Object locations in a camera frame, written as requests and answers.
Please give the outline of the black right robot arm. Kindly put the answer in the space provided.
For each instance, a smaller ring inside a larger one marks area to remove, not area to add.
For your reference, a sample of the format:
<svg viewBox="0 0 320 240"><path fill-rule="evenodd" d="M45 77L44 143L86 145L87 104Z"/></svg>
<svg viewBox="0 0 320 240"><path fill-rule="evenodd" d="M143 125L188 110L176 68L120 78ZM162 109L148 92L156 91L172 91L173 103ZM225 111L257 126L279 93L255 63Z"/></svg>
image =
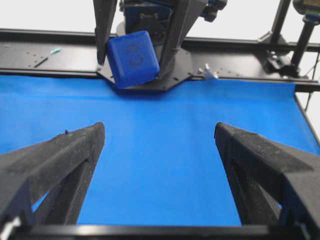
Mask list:
<svg viewBox="0 0 320 240"><path fill-rule="evenodd" d="M95 0L97 62L101 66L105 63L107 42L119 9L125 18L125 33L146 30L152 42L162 47L158 74L162 78L196 20L213 22L226 5L225 0Z"/></svg>

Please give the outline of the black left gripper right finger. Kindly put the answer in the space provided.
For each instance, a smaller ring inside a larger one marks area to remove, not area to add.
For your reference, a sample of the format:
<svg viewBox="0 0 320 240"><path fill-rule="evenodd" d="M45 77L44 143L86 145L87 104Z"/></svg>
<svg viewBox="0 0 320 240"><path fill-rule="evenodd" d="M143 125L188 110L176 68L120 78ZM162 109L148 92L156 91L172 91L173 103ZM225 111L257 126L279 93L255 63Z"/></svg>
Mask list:
<svg viewBox="0 0 320 240"><path fill-rule="evenodd" d="M222 122L214 140L242 224L319 227L319 156Z"/></svg>

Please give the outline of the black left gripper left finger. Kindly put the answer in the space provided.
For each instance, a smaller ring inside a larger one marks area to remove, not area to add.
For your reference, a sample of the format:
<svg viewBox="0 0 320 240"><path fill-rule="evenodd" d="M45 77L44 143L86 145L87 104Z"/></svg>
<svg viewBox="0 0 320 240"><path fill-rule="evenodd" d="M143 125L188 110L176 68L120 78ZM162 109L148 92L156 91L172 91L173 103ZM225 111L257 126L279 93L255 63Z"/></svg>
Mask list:
<svg viewBox="0 0 320 240"><path fill-rule="evenodd" d="M102 149L105 126L91 126L0 156L0 223L70 225L78 220Z"/></svg>

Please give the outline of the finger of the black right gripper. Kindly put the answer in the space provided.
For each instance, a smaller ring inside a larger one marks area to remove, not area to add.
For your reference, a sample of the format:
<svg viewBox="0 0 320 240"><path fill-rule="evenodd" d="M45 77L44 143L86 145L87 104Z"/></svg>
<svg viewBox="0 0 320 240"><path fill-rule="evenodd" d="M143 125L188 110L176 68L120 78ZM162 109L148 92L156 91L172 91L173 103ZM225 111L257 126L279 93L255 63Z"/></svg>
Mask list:
<svg viewBox="0 0 320 240"><path fill-rule="evenodd" d="M107 43L117 9L117 0L93 0L95 16L95 43L97 49L97 62L104 65L107 54Z"/></svg>
<svg viewBox="0 0 320 240"><path fill-rule="evenodd" d="M173 12L161 51L159 75L166 74L170 61L208 4L206 0L163 0L162 3L171 5Z"/></svg>

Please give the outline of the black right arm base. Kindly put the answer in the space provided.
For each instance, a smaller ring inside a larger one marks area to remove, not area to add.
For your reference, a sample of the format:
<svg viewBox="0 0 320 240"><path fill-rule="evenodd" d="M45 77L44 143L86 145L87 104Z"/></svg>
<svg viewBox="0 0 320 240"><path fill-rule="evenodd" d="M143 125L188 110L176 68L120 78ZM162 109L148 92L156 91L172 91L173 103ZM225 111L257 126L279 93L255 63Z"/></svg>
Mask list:
<svg viewBox="0 0 320 240"><path fill-rule="evenodd" d="M163 78L156 78L162 46L153 46L145 30L117 35L106 46L110 53L103 65L97 65L96 72L119 92L167 91L193 73L191 53L181 48L169 62Z"/></svg>

